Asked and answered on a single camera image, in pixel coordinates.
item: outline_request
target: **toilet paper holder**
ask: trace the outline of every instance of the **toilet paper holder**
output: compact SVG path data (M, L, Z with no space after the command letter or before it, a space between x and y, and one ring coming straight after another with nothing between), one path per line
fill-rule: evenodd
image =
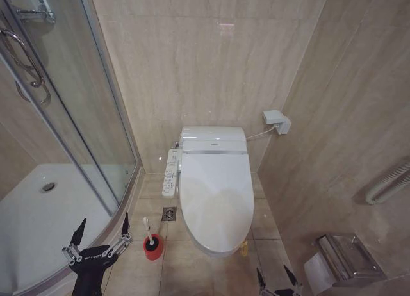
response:
M387 279L354 233L325 234L316 244L336 279L334 287L362 287Z

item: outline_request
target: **toilet brush holder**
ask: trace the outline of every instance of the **toilet brush holder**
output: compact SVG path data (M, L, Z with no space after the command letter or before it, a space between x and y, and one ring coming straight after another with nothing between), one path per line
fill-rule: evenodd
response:
M151 227L149 226L147 217L143 218L143 224L148 234L148 236L143 241L143 250L148 260L155 261L156 259L160 258L164 250L163 240L160 235L151 235L151 232L149 231Z
M145 252L145 255L147 256L147 259L149 259L150 261L155 261L162 255L164 245L161 236L157 234L152 235L152 240L154 241L154 243L151 245L149 237L145 238L145 240L143 241L143 250Z

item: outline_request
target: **bathroom floor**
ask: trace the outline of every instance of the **bathroom floor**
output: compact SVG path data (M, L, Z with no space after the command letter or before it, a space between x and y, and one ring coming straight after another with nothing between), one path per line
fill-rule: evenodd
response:
M179 199L161 196L162 182L163 174L145 176L130 222L134 241L106 271L105 295L258 295L256 267L272 291L291 287L283 268L290 263L257 174L252 174L255 209L246 257L237 251L227 258L211 258L197 249L186 230ZM161 221L165 206L177 206L175 222ZM145 258L144 216L149 217L151 231L165 240L165 251L156 261Z

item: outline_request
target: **red toilet brush holder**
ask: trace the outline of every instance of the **red toilet brush holder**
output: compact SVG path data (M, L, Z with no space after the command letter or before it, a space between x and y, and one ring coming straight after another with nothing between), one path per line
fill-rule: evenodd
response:
M145 240L143 241L143 250L148 260L155 261L162 255L164 244L161 236L157 234L153 234L152 240L154 241L154 243L151 245L149 237L145 238Z

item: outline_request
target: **toilet bowl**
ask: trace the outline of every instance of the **toilet bowl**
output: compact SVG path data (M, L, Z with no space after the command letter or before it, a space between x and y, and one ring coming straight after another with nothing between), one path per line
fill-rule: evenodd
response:
M245 133L184 127L179 148L178 191L192 240L210 256L229 256L246 239L254 211Z

